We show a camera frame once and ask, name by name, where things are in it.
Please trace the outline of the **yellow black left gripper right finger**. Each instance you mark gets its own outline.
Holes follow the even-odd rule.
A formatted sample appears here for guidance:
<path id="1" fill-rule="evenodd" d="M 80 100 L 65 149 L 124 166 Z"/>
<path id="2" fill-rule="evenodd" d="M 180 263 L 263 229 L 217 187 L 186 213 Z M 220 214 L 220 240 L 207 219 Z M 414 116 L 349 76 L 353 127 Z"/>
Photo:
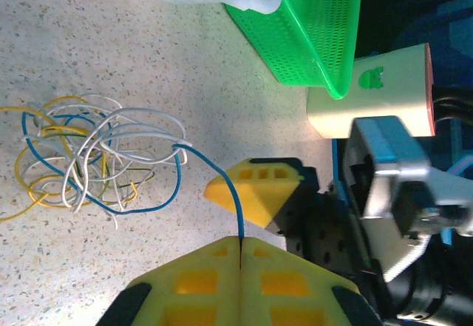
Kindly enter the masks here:
<path id="1" fill-rule="evenodd" d="M 384 326 L 354 282 L 257 238 L 241 267 L 241 326 Z"/>

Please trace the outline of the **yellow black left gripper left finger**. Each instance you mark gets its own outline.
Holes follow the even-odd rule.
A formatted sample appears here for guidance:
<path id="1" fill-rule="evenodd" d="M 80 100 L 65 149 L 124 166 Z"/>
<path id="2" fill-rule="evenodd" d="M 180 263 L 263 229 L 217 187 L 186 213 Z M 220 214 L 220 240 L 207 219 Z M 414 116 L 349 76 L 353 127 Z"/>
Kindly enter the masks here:
<path id="1" fill-rule="evenodd" d="M 240 326 L 240 243 L 225 237 L 133 279 L 96 326 Z"/>

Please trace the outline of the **cream knife block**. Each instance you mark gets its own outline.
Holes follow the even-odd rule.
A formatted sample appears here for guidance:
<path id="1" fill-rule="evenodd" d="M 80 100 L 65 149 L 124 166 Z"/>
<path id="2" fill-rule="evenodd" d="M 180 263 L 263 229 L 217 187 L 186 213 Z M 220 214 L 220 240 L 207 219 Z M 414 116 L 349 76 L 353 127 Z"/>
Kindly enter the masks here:
<path id="1" fill-rule="evenodd" d="M 414 137 L 435 135 L 429 44 L 354 61 L 347 95 L 335 100 L 317 87 L 307 93 L 307 118 L 326 139 L 350 136 L 355 118 L 394 115 Z"/>

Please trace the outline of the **green plastic basket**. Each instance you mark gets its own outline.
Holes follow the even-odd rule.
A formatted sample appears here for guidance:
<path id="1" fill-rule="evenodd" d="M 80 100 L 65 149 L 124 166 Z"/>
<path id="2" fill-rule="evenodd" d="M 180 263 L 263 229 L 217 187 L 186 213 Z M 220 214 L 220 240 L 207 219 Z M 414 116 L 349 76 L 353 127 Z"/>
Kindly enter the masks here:
<path id="1" fill-rule="evenodd" d="M 274 77 L 286 86 L 350 88 L 361 0 L 282 0 L 267 15 L 226 8 Z"/>

